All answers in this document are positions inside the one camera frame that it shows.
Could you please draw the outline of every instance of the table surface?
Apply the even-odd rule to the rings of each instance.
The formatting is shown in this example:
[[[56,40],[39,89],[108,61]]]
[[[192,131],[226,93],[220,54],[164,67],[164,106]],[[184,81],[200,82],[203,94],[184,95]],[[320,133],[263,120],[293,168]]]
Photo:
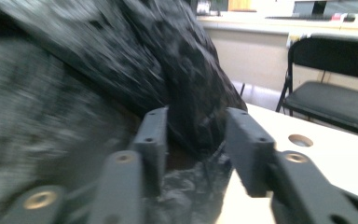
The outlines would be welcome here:
[[[331,184],[358,195],[358,136],[255,105],[248,104],[248,109],[274,138],[277,150],[293,150],[307,155]],[[293,144],[288,138],[292,134],[307,137],[312,146]],[[216,224],[275,223],[269,204],[270,198],[250,198],[234,171]]]

